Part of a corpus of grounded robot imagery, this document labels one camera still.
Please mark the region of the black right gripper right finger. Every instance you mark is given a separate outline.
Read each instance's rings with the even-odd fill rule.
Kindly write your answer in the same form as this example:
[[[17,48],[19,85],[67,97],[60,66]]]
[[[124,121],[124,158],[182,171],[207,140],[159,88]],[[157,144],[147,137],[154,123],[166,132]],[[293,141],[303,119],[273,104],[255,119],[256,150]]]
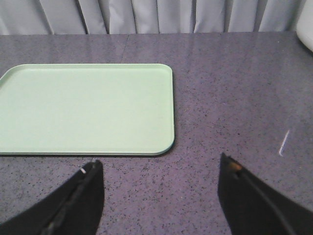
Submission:
[[[218,197],[233,235],[311,235],[313,213],[222,153]]]

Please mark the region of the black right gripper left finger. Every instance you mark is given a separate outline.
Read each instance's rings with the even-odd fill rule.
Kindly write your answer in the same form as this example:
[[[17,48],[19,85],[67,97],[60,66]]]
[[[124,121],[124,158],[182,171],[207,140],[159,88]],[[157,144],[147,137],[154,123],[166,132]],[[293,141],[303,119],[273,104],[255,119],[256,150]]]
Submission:
[[[1,224],[0,233],[94,235],[103,206],[103,165],[89,162],[49,196]]]

